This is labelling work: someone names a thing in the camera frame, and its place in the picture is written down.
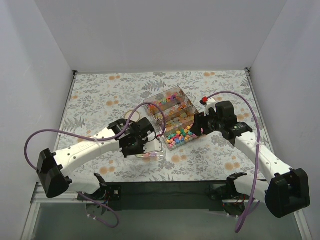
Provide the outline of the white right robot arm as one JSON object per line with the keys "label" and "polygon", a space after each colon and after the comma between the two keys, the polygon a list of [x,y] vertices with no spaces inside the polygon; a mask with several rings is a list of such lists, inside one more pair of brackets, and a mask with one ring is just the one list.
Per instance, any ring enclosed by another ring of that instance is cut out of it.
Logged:
{"label": "white right robot arm", "polygon": [[203,112],[194,116],[190,132],[200,137],[213,132],[221,133],[235,148],[247,156],[265,177],[259,181],[245,173],[234,173],[227,178],[226,192],[232,199],[250,195],[264,203],[277,218],[310,206],[310,189],[307,173],[294,169],[276,157],[265,145],[258,143],[252,128],[239,122],[234,106],[229,101],[216,102],[204,97],[200,103]]}

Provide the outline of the clear divided candy box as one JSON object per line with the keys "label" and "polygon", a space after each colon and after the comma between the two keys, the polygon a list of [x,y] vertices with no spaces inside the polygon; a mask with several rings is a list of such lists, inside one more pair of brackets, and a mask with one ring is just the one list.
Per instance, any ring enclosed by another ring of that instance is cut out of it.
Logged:
{"label": "clear divided candy box", "polygon": [[164,132],[161,140],[168,151],[198,148],[199,137],[191,128],[199,111],[180,86],[155,93],[144,102],[155,128]]}

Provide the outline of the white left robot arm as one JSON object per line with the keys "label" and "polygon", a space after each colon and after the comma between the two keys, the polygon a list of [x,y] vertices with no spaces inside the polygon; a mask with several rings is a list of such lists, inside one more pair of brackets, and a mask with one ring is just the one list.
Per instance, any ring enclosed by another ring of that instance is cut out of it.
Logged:
{"label": "white left robot arm", "polygon": [[106,183],[96,174],[80,176],[76,169],[108,152],[120,150],[123,156],[160,152],[162,143],[153,125],[144,117],[138,122],[117,120],[95,136],[65,149],[51,152],[45,149],[39,154],[36,173],[47,198],[55,198],[67,191],[83,192],[95,200],[106,196]]}

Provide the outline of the clear glass jar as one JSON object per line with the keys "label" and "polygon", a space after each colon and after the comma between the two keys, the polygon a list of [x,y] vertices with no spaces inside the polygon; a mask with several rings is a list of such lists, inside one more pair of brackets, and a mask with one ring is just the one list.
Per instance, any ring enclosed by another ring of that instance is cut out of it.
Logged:
{"label": "clear glass jar", "polygon": [[166,156],[167,156],[166,150],[161,144],[159,147],[159,150],[149,151],[147,153],[140,154],[138,157],[145,162],[162,164],[163,162],[166,161]]}

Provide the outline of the silver metal scoop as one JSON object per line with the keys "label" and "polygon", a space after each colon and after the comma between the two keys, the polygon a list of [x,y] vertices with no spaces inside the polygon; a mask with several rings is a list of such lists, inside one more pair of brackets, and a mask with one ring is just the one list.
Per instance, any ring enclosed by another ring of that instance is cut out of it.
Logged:
{"label": "silver metal scoop", "polygon": [[147,158],[160,159],[163,157],[163,153],[164,153],[163,151],[152,151],[152,152],[137,154],[136,157],[140,159],[147,159]]}

